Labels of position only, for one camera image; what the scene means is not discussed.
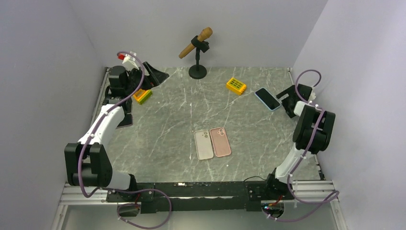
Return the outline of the phone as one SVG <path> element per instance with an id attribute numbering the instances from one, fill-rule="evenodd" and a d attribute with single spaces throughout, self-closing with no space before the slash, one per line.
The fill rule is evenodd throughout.
<path id="1" fill-rule="evenodd" d="M 216 157 L 231 155 L 231 148 L 224 127 L 212 128 L 209 130 L 214 154 Z"/>
<path id="2" fill-rule="evenodd" d="M 255 96 L 270 110 L 275 111 L 281 107 L 281 102 L 276 99 L 268 90 L 260 88 L 255 91 Z"/>

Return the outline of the beige phone case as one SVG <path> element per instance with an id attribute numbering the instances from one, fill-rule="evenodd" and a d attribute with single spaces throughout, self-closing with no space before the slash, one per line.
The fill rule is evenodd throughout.
<path id="1" fill-rule="evenodd" d="M 198 160 L 208 160 L 214 157 L 211 138 L 208 130 L 199 130 L 194 133 Z"/>

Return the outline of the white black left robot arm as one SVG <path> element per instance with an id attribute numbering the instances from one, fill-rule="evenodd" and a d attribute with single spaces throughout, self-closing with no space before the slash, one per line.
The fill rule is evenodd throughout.
<path id="1" fill-rule="evenodd" d="M 68 183 L 72 186 L 94 186 L 119 190 L 125 201 L 136 198 L 138 188 L 134 175 L 115 171 L 106 148 L 117 127 L 132 124 L 132 99 L 135 89 L 150 90 L 163 83 L 169 74 L 153 68 L 148 62 L 143 68 L 124 66 L 109 68 L 109 86 L 95 122 L 76 143 L 64 149 Z"/>

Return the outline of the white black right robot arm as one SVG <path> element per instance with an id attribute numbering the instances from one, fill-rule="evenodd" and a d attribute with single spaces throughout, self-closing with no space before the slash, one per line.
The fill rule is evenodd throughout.
<path id="1" fill-rule="evenodd" d="M 299 120 L 293 132 L 293 147 L 285 160 L 266 179 L 264 193 L 270 199 L 287 195 L 291 189 L 293 173 L 302 162 L 308 155 L 325 151 L 330 144 L 336 114 L 312 105 L 312 92 L 311 87 L 299 84 L 277 95 L 278 98 L 288 95 L 282 104 L 288 106 L 290 116 L 298 116 Z"/>

